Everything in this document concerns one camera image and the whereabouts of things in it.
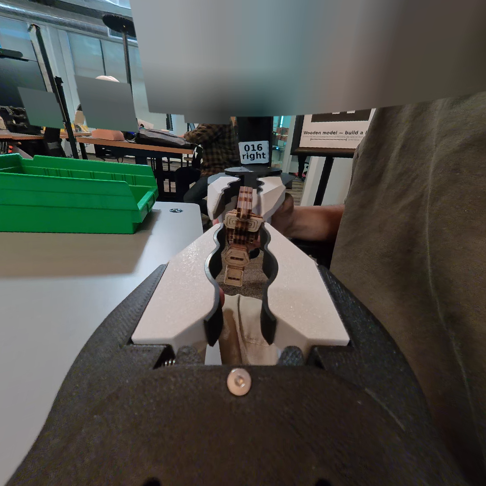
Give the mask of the framed marker sign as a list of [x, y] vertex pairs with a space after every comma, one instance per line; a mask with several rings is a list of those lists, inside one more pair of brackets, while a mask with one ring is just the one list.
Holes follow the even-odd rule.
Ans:
[[365, 137], [375, 109], [298, 115], [292, 155], [352, 156]]

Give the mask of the green plastic bin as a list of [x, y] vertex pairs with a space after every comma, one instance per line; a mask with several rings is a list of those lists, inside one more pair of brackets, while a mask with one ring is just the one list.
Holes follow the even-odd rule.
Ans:
[[1, 232], [133, 234], [157, 197], [148, 165], [1, 155]]

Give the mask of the wooden model assembly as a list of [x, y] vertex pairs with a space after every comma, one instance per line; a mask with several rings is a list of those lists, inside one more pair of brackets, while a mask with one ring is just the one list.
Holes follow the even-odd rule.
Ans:
[[227, 247], [222, 253], [222, 262], [226, 266], [226, 285], [242, 287], [246, 266], [259, 254], [257, 244], [263, 218], [253, 209], [258, 204], [257, 194], [257, 189], [242, 186], [236, 208], [225, 215]]

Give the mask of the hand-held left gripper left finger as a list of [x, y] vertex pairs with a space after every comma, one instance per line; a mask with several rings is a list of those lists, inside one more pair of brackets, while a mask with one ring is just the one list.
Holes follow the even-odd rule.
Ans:
[[224, 246], [225, 227], [219, 223], [171, 258], [132, 334], [134, 344], [215, 345], [223, 325], [215, 277]]

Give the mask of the grey desk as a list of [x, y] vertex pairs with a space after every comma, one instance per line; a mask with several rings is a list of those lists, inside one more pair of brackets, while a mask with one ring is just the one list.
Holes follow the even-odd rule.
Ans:
[[196, 205], [174, 202], [155, 203], [135, 234], [1, 233], [1, 485], [94, 330], [202, 233]]

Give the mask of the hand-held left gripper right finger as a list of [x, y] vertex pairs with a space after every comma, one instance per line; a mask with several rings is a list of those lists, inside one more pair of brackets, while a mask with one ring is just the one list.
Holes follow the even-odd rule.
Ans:
[[349, 335], [318, 266], [269, 223], [260, 229], [262, 269], [261, 333], [278, 349], [347, 346]]

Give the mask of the black disc on pole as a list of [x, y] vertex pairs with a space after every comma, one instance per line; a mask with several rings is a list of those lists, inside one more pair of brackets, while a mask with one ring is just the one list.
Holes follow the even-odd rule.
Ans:
[[133, 91], [128, 37], [136, 39], [134, 22], [128, 17], [116, 15], [113, 13], [104, 14], [102, 16], [102, 21], [107, 28], [122, 35], [125, 59], [125, 73], [127, 82], [130, 85], [131, 91]]

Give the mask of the black bag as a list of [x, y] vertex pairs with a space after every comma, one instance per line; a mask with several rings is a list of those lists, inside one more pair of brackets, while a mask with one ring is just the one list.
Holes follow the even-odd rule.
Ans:
[[182, 137], [174, 135], [168, 131], [155, 130], [149, 128], [140, 128], [134, 138], [135, 142], [144, 145], [154, 145], [161, 147], [191, 149], [197, 147], [196, 144], [190, 143]]

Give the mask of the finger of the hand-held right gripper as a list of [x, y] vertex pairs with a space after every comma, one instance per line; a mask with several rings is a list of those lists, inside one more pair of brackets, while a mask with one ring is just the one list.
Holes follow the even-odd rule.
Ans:
[[242, 181], [234, 176], [210, 176], [208, 183], [208, 216], [216, 225], [236, 209]]
[[280, 176], [257, 178], [251, 182], [253, 188], [251, 225], [270, 222], [285, 199], [286, 188]]

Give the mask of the person's right forearm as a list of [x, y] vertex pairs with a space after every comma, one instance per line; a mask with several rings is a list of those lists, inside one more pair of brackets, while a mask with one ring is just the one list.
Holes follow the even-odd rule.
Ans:
[[335, 242], [344, 209], [344, 204], [294, 207], [287, 236], [306, 241]]

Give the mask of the wooden-topped background table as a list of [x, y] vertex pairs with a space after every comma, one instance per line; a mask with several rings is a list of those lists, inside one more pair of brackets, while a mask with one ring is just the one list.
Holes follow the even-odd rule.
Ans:
[[[193, 155], [195, 148], [174, 148], [166, 146], [156, 146], [147, 144], [137, 144], [132, 141], [116, 141], [107, 140], [95, 137], [84, 137], [84, 133], [75, 134], [76, 142], [78, 144], [99, 145], [103, 148], [118, 148], [123, 152], [123, 155], [135, 157], [140, 159], [167, 159], [168, 164], [170, 160], [179, 159], [181, 163], [185, 161], [185, 157]], [[9, 144], [22, 143], [24, 141], [43, 140], [43, 135], [28, 135], [21, 133], [13, 133], [8, 130], [1, 130], [1, 141], [7, 141]]]

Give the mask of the person's right hand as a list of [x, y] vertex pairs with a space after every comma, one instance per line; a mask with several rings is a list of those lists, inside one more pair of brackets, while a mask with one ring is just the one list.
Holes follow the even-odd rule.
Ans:
[[286, 238], [293, 236], [293, 226], [295, 219], [294, 198], [289, 193], [284, 193], [282, 204], [270, 217], [270, 225]]

